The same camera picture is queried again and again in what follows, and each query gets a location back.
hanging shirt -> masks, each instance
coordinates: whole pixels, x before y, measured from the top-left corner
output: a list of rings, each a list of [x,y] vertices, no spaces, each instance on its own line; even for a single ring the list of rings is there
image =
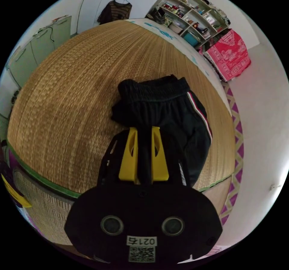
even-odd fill
[[[110,1],[101,12],[97,21],[100,24],[106,24],[116,20],[128,19],[131,9],[131,3],[120,4],[117,3],[115,0]]]

number label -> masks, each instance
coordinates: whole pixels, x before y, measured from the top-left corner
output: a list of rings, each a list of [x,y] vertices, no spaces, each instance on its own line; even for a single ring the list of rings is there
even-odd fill
[[[137,246],[137,247],[155,247],[157,246],[157,238],[156,237],[127,236],[126,245]]]

camera lens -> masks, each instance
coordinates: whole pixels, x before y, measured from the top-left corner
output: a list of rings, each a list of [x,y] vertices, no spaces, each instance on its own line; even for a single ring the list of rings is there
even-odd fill
[[[177,217],[170,217],[164,220],[162,231],[168,236],[179,235],[184,229],[184,222]]]
[[[123,223],[118,217],[106,216],[101,221],[101,228],[108,235],[119,235],[123,231]]]

teal box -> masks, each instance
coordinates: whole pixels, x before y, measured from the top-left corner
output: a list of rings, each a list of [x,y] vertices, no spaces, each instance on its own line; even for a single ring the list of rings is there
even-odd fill
[[[190,43],[192,46],[196,46],[199,41],[189,32],[186,33],[186,35],[184,36],[184,39]]]

green mat edge trim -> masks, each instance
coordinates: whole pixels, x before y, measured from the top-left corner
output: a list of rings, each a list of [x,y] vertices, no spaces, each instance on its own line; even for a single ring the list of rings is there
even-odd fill
[[[212,188],[213,186],[215,186],[215,185],[217,185],[217,184],[223,182],[224,180],[228,179],[228,178],[231,177],[231,176],[232,176],[232,174],[229,175],[229,176],[227,176],[227,177],[222,178],[221,180],[218,180],[218,181],[216,181],[216,182],[210,184],[208,187],[200,188],[198,191],[199,191],[199,192],[204,192],[204,191],[206,191],[206,190]]]
[[[9,141],[7,141],[7,145],[8,148],[11,150],[11,152],[13,153],[14,157],[16,158],[16,160],[18,161],[18,163],[21,165],[21,167],[23,167],[27,173],[29,175],[31,175],[32,177],[34,177],[35,179],[37,179],[40,183],[48,186],[49,188],[52,188],[54,191],[57,191],[59,193],[62,193],[66,196],[70,196],[73,198],[78,198],[81,194],[77,193],[77,192],[73,192],[69,189],[66,189],[62,186],[59,186],[49,180],[47,180],[46,178],[42,177],[41,175],[39,175],[35,170],[33,170],[32,168],[30,168],[28,165],[26,165],[18,156],[18,154],[15,152],[15,150],[13,149],[12,145],[9,143]]]

